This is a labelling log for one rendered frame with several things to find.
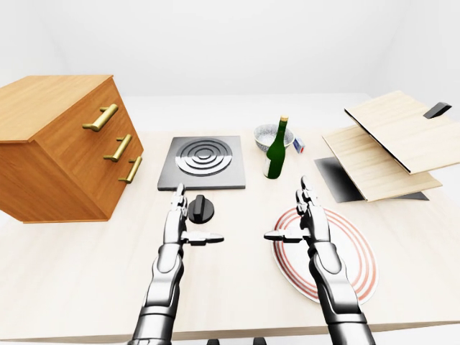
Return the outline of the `patterned grey bowl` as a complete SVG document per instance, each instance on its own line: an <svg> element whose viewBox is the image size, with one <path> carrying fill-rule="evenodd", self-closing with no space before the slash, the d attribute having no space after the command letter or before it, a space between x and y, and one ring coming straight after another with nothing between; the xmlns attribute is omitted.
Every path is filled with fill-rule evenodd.
<svg viewBox="0 0 460 345"><path fill-rule="evenodd" d="M278 132L277 124L263 124L254 130L254 140L256 145L263 151L267 152ZM289 147L294 142L294 134L287 128L284 136L284 146Z"/></svg>

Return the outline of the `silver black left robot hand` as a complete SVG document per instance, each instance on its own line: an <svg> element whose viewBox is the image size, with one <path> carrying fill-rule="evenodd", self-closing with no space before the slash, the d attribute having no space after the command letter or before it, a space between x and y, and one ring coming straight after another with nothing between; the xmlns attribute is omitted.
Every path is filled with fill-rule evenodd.
<svg viewBox="0 0 460 345"><path fill-rule="evenodd" d="M185 186L179 183L172 195L170 210L167 214L163 242L165 244L190 244L204 246L224 241L220 234L202 231L187 231L188 199L185 196Z"/></svg>

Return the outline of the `flat dark stove plate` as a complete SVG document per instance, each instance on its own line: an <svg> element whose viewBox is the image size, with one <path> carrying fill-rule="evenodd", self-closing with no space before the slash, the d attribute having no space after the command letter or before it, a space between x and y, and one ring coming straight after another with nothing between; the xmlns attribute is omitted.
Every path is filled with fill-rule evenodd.
<svg viewBox="0 0 460 345"><path fill-rule="evenodd" d="M239 136L174 137L157 189L244 189L246 179Z"/></svg>

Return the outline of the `wooden cabinet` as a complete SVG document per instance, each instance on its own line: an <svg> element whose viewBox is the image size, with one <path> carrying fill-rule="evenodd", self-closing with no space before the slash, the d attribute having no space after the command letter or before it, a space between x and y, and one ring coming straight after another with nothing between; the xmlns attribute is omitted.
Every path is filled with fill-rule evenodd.
<svg viewBox="0 0 460 345"><path fill-rule="evenodd" d="M45 77L0 88L0 210L25 223L106 221L81 184L29 141L50 121Z"/></svg>

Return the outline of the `medium wooden drawer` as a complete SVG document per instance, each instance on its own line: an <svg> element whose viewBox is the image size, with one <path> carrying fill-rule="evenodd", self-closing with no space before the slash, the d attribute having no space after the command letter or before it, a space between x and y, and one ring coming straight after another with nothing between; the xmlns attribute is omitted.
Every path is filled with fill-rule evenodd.
<svg viewBox="0 0 460 345"><path fill-rule="evenodd" d="M143 147L120 100L82 112L57 135L56 155L82 189L100 202L119 194Z"/></svg>

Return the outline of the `large pale wooden board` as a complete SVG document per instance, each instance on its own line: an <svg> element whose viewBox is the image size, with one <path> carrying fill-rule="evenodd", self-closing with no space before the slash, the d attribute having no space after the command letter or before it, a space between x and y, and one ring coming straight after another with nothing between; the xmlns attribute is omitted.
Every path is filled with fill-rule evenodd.
<svg viewBox="0 0 460 345"><path fill-rule="evenodd" d="M429 107L394 91L345 112L411 175L460 163L460 121L428 119Z"/></svg>

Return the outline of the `round black stove knob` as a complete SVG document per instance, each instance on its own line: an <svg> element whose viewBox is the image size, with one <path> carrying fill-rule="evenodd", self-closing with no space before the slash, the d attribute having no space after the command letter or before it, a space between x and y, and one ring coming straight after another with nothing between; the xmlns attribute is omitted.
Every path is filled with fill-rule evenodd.
<svg viewBox="0 0 460 345"><path fill-rule="evenodd" d="M204 224L212 219L214 215L213 203L204 195L197 195L190 203L188 218L192 223Z"/></svg>

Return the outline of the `large wooden drawer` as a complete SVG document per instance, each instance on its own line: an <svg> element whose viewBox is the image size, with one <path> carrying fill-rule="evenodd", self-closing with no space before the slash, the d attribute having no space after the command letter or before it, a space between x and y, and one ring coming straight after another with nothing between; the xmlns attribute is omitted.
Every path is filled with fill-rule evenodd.
<svg viewBox="0 0 460 345"><path fill-rule="evenodd" d="M45 80L50 121L29 141L77 177L125 161L136 131L113 76L47 75Z"/></svg>

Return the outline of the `green glass bottle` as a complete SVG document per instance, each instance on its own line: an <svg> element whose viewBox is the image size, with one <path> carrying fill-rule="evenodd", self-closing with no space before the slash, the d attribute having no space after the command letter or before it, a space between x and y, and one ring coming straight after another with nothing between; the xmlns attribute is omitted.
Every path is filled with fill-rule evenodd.
<svg viewBox="0 0 460 345"><path fill-rule="evenodd" d="M264 167L264 175L269 179L277 179L280 176L285 160L284 136L287 128L288 116L281 116L274 142L270 145Z"/></svg>

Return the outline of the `small wooden drawer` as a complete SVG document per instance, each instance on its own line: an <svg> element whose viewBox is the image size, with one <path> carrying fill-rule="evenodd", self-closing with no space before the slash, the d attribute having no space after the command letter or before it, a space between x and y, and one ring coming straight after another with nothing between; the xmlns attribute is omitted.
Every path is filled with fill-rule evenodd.
<svg viewBox="0 0 460 345"><path fill-rule="evenodd" d="M133 126L120 129L104 128L99 133L89 132L96 140L86 153L81 167L81 181L85 191L96 204L100 212L109 219L116 207L125 186L118 178L125 178L131 169L129 160L142 155L143 147ZM120 142L117 137L132 135L132 140L118 162L105 160L104 155L112 155Z"/></svg>

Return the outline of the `small pale wooden board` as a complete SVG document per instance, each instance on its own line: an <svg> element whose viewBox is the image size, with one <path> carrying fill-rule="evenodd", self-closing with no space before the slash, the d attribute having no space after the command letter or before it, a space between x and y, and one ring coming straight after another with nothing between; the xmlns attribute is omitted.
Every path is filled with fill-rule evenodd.
<svg viewBox="0 0 460 345"><path fill-rule="evenodd" d="M323 139L366 201L442 186L428 172L409 174L357 125L324 134Z"/></svg>

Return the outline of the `white plate with red rings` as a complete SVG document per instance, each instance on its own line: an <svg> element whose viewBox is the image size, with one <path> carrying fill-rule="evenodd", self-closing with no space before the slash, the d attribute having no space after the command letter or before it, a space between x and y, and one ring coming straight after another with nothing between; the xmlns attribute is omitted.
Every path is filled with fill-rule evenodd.
<svg viewBox="0 0 460 345"><path fill-rule="evenodd" d="M346 274L358 301L366 303L377 289L379 270L374 252L362 232L340 213L324 209L331 241L346 264ZM318 289L309 270L308 245L274 241L272 253L281 273L301 294L318 302Z"/></svg>

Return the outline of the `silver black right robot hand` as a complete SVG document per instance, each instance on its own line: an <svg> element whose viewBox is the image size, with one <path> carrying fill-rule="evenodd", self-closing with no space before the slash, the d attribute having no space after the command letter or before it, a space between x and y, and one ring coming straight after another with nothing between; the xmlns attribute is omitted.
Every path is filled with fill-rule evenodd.
<svg viewBox="0 0 460 345"><path fill-rule="evenodd" d="M300 216L298 229L269 231L264 234L264 239L284 243L299 243L305 240L308 245L331 240L328 219L313 190L313 185L305 175L301 177L300 185L301 188L295 192L296 211Z"/></svg>

